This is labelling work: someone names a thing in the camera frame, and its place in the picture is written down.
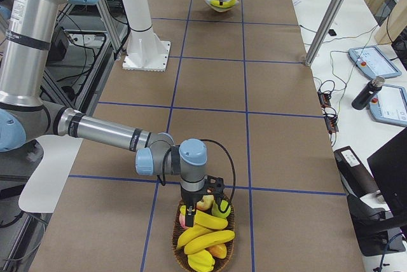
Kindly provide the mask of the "black monitor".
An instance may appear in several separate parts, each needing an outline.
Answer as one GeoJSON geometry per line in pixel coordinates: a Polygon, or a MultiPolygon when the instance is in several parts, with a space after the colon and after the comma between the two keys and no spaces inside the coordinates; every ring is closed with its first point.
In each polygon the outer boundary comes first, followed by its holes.
{"type": "Polygon", "coordinates": [[[406,213],[406,129],[374,152],[368,165],[391,212],[406,213]]]}

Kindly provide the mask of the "red yellow apple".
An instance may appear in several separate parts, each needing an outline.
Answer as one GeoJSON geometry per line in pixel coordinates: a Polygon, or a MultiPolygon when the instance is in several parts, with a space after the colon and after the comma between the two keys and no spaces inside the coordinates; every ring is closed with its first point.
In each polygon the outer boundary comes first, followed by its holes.
{"type": "Polygon", "coordinates": [[[197,209],[201,211],[208,211],[212,208],[214,203],[214,196],[211,194],[205,195],[200,201],[197,202],[197,209]]]}

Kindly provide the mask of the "grey square plate orange rim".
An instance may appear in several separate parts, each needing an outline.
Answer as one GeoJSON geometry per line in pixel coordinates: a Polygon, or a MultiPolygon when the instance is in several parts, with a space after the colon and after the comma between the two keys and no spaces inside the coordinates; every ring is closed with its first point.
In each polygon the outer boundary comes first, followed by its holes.
{"type": "Polygon", "coordinates": [[[212,8],[214,11],[223,13],[229,11],[239,5],[239,0],[223,0],[220,4],[220,0],[204,0],[206,5],[212,8]]]}

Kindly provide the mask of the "white chair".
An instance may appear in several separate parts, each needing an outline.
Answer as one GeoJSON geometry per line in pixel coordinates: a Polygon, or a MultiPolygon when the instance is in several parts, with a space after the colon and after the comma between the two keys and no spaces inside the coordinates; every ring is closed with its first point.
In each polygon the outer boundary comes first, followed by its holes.
{"type": "Polygon", "coordinates": [[[44,155],[19,197],[21,210],[29,213],[54,212],[82,141],[56,135],[38,138],[44,155]]]}

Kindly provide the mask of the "black water bottle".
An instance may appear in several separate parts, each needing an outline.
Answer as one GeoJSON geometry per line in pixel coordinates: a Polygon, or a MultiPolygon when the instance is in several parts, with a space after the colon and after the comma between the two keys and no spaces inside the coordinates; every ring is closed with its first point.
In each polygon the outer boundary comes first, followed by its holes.
{"type": "Polygon", "coordinates": [[[352,107],[357,110],[364,109],[369,101],[382,89],[385,78],[377,76],[369,81],[352,101],[352,107]]]}

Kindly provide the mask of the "teach pendant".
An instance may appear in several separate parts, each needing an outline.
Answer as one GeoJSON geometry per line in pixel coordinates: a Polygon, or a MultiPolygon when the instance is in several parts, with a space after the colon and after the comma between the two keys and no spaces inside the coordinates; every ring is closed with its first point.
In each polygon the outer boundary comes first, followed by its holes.
{"type": "Polygon", "coordinates": [[[376,46],[351,48],[348,50],[348,55],[367,78],[374,79],[381,76],[389,79],[401,75],[401,71],[376,46]]]}
{"type": "Polygon", "coordinates": [[[370,100],[372,118],[381,123],[406,127],[406,90],[402,86],[386,85],[370,100]]]}

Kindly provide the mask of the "green pear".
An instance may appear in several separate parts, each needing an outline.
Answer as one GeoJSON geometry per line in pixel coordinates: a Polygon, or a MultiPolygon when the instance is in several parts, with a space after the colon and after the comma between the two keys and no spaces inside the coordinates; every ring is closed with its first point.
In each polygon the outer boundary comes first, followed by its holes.
{"type": "Polygon", "coordinates": [[[226,219],[231,214],[231,206],[226,200],[221,200],[221,204],[213,203],[211,208],[211,214],[214,217],[226,219]]]}

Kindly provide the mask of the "near teach pendant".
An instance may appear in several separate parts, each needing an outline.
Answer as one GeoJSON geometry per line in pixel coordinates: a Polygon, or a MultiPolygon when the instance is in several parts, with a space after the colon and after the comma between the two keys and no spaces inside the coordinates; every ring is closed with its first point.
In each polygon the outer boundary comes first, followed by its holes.
{"type": "Polygon", "coordinates": [[[372,118],[381,123],[406,127],[406,90],[402,86],[386,85],[370,100],[372,118]]]}

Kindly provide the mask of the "small black box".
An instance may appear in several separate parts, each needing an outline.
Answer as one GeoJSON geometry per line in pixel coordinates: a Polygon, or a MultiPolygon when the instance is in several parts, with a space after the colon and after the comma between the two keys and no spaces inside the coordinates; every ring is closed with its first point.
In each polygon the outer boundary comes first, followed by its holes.
{"type": "Polygon", "coordinates": [[[329,34],[330,36],[336,36],[336,32],[335,32],[334,29],[329,29],[329,30],[328,30],[328,34],[329,34]]]}

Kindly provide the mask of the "yellow starfruit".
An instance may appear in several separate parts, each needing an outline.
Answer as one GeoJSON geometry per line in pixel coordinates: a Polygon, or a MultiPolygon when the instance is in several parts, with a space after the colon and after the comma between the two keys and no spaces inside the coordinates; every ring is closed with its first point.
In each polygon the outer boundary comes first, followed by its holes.
{"type": "Polygon", "coordinates": [[[188,264],[195,271],[208,272],[214,269],[215,260],[209,251],[201,250],[188,255],[188,264]]]}

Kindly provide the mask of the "aluminium frame post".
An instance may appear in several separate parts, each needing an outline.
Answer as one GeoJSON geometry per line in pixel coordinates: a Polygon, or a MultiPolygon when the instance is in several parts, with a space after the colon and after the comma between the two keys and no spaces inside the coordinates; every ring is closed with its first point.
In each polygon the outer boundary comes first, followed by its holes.
{"type": "Polygon", "coordinates": [[[344,0],[331,0],[328,8],[324,14],[319,28],[314,36],[314,39],[308,49],[307,55],[305,57],[305,65],[310,67],[314,62],[318,51],[320,50],[322,43],[331,27],[342,3],[344,0]]]}

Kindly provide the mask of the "pink peach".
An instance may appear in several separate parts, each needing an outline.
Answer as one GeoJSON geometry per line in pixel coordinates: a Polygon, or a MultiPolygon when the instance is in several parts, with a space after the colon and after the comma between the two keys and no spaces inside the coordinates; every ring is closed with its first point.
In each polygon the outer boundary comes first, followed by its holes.
{"type": "Polygon", "coordinates": [[[189,227],[186,225],[185,215],[179,214],[179,224],[183,229],[188,229],[189,227]]]}

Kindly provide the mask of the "orange mango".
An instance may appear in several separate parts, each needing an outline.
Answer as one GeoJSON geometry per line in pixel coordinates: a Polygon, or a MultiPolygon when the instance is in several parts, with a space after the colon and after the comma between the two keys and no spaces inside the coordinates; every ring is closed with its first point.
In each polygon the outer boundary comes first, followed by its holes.
{"type": "Polygon", "coordinates": [[[206,250],[217,259],[225,259],[227,256],[227,247],[224,243],[207,247],[206,250]]]}

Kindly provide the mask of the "far teach pendant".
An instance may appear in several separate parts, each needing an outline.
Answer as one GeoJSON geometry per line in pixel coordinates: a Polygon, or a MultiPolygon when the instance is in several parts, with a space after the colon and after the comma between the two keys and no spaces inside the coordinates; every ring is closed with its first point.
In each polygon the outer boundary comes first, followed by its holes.
{"type": "Polygon", "coordinates": [[[401,71],[376,46],[351,48],[348,50],[348,55],[367,78],[374,79],[381,76],[389,79],[401,75],[401,71]]]}

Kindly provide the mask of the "yellow banana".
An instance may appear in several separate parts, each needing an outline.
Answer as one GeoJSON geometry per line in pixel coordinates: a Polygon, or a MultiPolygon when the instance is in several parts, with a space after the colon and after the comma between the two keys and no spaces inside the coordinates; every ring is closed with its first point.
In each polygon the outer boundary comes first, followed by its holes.
{"type": "Polygon", "coordinates": [[[235,232],[232,230],[222,230],[208,233],[188,242],[184,247],[184,253],[186,255],[195,254],[206,249],[207,247],[226,243],[234,238],[235,232]]]}
{"type": "MultiPolygon", "coordinates": [[[[185,219],[186,219],[186,206],[181,205],[179,211],[181,214],[185,215],[185,219]]],[[[214,217],[212,215],[206,214],[205,212],[202,212],[200,210],[196,210],[195,218],[194,218],[194,225],[195,224],[198,224],[200,226],[210,228],[210,229],[221,230],[228,226],[228,221],[226,219],[222,219],[219,217],[214,217]]]]}
{"type": "Polygon", "coordinates": [[[238,4],[238,0],[224,0],[223,5],[219,5],[218,0],[209,0],[209,4],[211,6],[214,6],[215,8],[227,9],[227,8],[232,8],[236,4],[238,4]]]}
{"type": "Polygon", "coordinates": [[[212,233],[213,230],[209,228],[205,228],[203,226],[200,226],[198,224],[194,225],[192,228],[188,228],[185,230],[178,238],[177,240],[177,250],[182,249],[187,243],[189,243],[191,240],[194,240],[195,238],[198,238],[199,236],[206,235],[209,233],[212,233]]]}

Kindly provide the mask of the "wicker fruit basket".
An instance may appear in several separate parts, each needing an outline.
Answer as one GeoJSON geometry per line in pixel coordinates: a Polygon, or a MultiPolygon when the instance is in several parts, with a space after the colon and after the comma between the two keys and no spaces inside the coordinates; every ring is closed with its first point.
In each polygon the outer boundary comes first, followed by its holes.
{"type": "Polygon", "coordinates": [[[186,205],[180,201],[172,233],[172,250],[185,271],[224,271],[234,251],[235,212],[197,210],[192,226],[186,224],[186,205]]]}

